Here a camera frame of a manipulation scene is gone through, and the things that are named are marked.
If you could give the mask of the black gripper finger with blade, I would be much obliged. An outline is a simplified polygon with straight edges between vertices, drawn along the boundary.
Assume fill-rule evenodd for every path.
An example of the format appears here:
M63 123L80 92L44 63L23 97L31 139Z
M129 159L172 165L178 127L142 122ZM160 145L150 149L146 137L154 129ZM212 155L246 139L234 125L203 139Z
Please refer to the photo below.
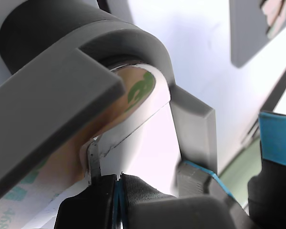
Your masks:
M115 174L101 175L97 140L88 145L86 154L88 187L60 204L54 225L56 229L113 229L116 226L117 177Z

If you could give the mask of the black blue-padded clamp gripper jaw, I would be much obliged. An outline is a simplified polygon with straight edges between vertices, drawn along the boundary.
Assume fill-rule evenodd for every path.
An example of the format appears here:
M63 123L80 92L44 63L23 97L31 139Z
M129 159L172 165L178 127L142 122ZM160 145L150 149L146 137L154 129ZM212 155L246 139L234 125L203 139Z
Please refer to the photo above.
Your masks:
M248 182L249 216L263 229L286 229L286 115L261 112L261 172Z
M234 222L249 222L250 218L217 174L190 161L177 168L179 196L209 195L224 203Z

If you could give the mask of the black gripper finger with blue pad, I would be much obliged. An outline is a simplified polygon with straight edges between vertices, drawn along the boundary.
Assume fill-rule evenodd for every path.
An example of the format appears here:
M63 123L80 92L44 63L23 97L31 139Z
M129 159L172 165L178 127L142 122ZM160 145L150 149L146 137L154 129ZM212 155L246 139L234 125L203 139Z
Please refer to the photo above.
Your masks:
M122 174L120 204L126 229L246 229L248 215L232 200L209 195L177 198L137 176Z

